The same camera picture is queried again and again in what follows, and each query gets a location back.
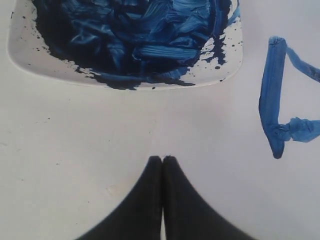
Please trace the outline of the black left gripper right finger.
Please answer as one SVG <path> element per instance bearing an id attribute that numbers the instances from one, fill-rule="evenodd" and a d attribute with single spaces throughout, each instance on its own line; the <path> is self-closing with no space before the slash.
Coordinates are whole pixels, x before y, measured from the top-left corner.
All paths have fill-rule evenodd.
<path id="1" fill-rule="evenodd" d="M 198 194 L 174 156 L 162 162 L 162 204 L 168 240 L 251 240 Z"/>

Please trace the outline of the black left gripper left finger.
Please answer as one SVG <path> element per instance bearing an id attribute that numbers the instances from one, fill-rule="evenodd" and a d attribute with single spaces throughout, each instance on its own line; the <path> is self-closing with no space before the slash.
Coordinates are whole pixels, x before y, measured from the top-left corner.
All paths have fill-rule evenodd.
<path id="1" fill-rule="evenodd" d="M 159 240 L 162 223 L 162 160 L 151 156 L 124 200 L 80 240 Z"/>

